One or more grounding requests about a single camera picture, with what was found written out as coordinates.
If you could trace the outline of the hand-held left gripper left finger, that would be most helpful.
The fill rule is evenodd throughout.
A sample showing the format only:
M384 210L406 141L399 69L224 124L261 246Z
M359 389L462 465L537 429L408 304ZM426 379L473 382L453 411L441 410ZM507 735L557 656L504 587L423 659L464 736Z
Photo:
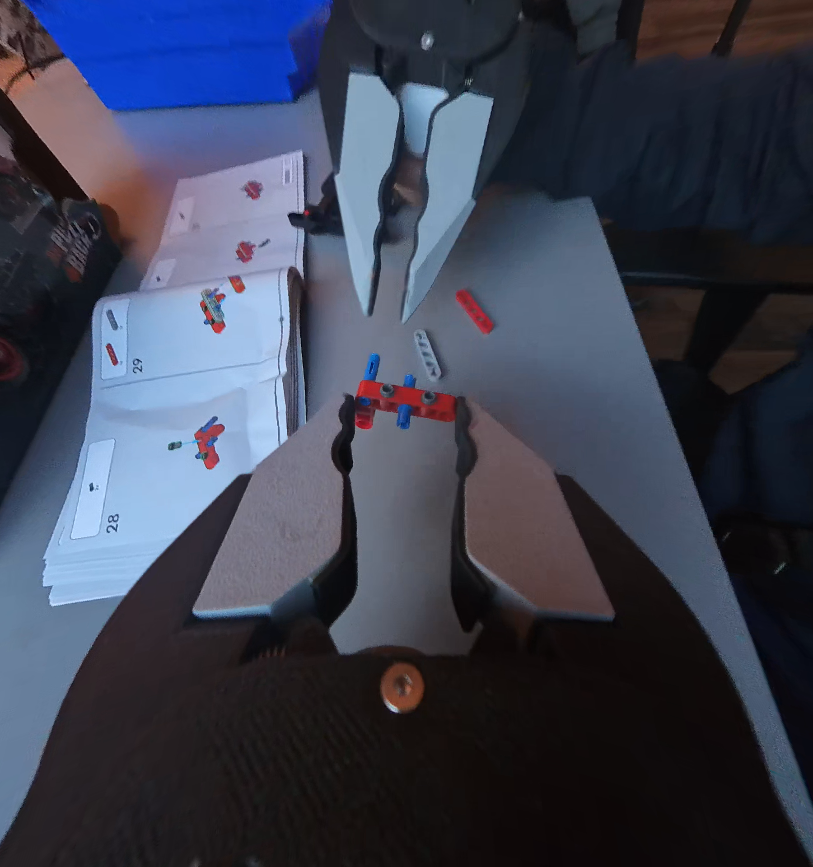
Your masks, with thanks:
M260 462L192 612L336 620L357 589L355 398L327 403Z

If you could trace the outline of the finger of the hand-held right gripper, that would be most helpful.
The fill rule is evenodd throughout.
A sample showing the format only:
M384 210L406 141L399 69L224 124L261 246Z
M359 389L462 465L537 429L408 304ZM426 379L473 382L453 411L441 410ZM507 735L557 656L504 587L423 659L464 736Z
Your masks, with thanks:
M421 175L424 204L414 226L402 322L433 287L476 205L474 188L493 102L466 91L447 98L430 115Z
M366 317L378 290L381 233L400 146L397 98L378 76L351 72L335 183L355 294Z

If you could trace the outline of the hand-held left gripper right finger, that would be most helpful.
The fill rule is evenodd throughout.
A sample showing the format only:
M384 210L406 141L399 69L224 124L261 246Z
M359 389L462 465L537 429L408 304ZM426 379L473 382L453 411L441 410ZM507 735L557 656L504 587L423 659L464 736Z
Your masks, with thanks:
M615 610L554 469L476 402L456 402L452 600L473 630L495 616L611 623Z

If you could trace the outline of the red lego beam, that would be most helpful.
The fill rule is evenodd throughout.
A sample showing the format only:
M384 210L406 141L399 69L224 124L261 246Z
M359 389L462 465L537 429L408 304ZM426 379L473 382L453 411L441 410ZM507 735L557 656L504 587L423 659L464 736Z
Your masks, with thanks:
M468 289L460 289L455 293L455 299L483 335L490 335L494 330L494 322L484 308Z

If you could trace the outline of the grey lego beam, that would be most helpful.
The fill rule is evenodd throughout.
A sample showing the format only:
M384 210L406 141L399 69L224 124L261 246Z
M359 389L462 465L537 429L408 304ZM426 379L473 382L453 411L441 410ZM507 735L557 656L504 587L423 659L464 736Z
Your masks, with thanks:
M425 372L425 377L430 382L439 382L443 377L444 371L429 335L424 330L416 330L413 331L412 339L416 354Z

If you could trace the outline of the red and blue lego assembly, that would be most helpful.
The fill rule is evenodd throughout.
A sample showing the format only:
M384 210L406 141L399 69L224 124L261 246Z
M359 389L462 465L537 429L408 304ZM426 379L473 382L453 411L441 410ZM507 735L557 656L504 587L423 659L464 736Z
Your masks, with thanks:
M355 393L356 428L371 429L377 413L394 415L401 430L410 428L414 418L455 423L458 403L455 396L416 387L412 374L406 375L402 385L379 381L379 364L379 354L370 353Z

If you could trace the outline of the lego instruction booklet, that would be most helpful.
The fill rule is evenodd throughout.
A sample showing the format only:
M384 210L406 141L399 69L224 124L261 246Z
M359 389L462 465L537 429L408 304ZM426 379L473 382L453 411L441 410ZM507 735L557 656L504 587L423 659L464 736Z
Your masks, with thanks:
M53 607L121 597L306 419L300 150L180 179L137 290L91 320L90 408L44 554Z

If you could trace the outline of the black lego set box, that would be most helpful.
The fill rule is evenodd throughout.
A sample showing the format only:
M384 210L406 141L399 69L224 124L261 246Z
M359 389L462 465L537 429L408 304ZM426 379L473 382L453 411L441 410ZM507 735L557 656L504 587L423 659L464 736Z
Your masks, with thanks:
M0 89L0 507L122 261L118 229Z

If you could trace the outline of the blue plastic bin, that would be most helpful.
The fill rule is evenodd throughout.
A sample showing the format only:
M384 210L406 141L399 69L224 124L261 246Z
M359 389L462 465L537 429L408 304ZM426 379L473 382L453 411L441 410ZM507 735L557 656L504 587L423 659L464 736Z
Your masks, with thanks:
M32 1L112 111L292 103L313 86L324 1Z

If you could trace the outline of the dark wooden chair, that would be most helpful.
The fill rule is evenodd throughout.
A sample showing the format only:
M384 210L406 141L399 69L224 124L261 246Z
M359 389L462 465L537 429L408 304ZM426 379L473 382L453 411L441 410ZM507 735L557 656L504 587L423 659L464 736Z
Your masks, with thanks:
M667 395L737 393L790 363L813 326L813 246L612 223L604 232Z

